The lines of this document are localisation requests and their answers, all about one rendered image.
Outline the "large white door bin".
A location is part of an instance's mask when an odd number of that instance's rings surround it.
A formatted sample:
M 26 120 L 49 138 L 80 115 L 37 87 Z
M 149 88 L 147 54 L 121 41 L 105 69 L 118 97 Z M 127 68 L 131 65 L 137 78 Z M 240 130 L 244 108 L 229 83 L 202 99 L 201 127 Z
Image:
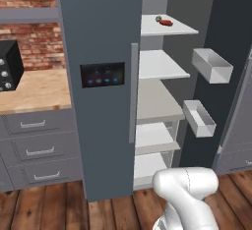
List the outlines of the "large white door bin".
M 233 66 L 211 48 L 193 50 L 192 64 L 209 84 L 228 84 Z

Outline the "grey wall shelf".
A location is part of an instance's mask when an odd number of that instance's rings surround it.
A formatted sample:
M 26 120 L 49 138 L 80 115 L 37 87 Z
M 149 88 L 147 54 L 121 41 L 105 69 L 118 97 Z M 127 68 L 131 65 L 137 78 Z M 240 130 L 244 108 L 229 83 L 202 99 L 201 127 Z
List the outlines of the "grey wall shelf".
M 56 8 L 0 8 L 0 24 L 59 23 Z

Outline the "grey drawer front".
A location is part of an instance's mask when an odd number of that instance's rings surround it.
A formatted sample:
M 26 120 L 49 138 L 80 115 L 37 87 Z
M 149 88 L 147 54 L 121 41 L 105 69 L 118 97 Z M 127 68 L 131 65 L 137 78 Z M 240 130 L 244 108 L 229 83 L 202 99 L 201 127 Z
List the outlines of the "grey drawer front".
M 55 147 L 53 153 L 27 156 L 26 149 L 38 151 Z M 49 159 L 65 159 L 78 154 L 75 132 L 32 136 L 0 141 L 0 154 L 8 167 Z
M 44 176 L 56 174 L 58 171 L 60 171 L 60 177 L 55 179 L 36 181 L 33 178 L 34 174 L 36 176 Z M 16 189 L 78 181 L 83 177 L 81 160 L 79 158 L 9 167 L 8 172 Z
M 22 129 L 20 123 L 37 123 L 46 120 L 45 126 L 38 128 Z M 38 111 L 0 115 L 0 138 L 12 135 L 27 134 L 40 131 L 73 131 L 75 129 L 74 113 L 71 109 Z

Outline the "grey fridge door with display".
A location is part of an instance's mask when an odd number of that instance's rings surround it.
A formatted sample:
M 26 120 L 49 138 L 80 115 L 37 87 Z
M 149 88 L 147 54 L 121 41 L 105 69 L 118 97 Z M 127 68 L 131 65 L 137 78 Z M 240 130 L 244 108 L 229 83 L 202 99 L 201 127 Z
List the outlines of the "grey fridge door with display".
M 88 201 L 133 194 L 131 44 L 142 0 L 57 0 Z

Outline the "black toaster oven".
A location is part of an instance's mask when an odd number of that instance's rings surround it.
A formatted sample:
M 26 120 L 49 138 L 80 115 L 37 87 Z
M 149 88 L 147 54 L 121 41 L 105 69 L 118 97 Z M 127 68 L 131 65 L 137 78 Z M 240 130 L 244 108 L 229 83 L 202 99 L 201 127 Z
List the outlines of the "black toaster oven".
M 0 91 L 15 90 L 24 73 L 16 40 L 0 40 Z

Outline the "white fridge shelf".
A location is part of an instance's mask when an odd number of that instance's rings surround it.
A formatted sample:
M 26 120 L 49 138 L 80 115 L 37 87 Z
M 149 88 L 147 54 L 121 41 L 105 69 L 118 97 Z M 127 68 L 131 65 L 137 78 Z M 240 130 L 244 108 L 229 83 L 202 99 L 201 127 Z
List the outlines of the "white fridge shelf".
M 143 15 L 141 20 L 141 36 L 158 35 L 179 35 L 179 34 L 198 34 L 196 29 L 179 22 L 168 15 L 161 15 L 164 20 L 171 20 L 171 27 L 163 26 L 156 21 L 158 15 Z
M 171 57 L 162 50 L 140 52 L 139 77 L 145 79 L 182 79 L 189 78 Z
M 164 123 L 138 125 L 135 149 L 137 155 L 178 150 L 180 146 L 171 127 Z
M 185 118 L 182 108 L 164 84 L 157 79 L 140 80 L 137 124 L 174 122 Z
M 135 157 L 133 190 L 138 191 L 151 188 L 154 174 L 159 170 L 169 168 L 172 158 L 172 152 L 137 155 Z

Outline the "small white door bin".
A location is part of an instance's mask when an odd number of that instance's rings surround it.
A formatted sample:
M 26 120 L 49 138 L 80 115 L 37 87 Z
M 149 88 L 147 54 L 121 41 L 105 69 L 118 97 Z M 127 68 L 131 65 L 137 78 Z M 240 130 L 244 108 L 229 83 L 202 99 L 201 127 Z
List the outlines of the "small white door bin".
M 196 138 L 211 138 L 214 135 L 217 124 L 200 100 L 185 100 L 183 112 Z

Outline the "dark grey open fridge door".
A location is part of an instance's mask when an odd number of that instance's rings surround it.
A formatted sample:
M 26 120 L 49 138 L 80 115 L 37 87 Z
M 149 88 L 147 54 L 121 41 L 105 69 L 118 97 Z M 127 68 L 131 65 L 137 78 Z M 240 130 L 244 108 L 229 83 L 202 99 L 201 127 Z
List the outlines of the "dark grey open fridge door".
M 200 100 L 217 126 L 211 138 L 186 130 L 181 167 L 211 167 L 252 45 L 252 0 L 214 0 L 205 46 L 233 66 L 230 82 L 212 85 L 198 77 L 194 98 Z

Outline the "grey cupboard run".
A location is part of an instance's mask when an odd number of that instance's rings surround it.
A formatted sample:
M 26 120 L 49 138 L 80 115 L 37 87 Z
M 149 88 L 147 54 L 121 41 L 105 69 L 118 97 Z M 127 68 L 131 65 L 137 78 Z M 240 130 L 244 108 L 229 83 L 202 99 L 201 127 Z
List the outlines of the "grey cupboard run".
M 252 169 L 252 48 L 216 166 L 218 175 Z

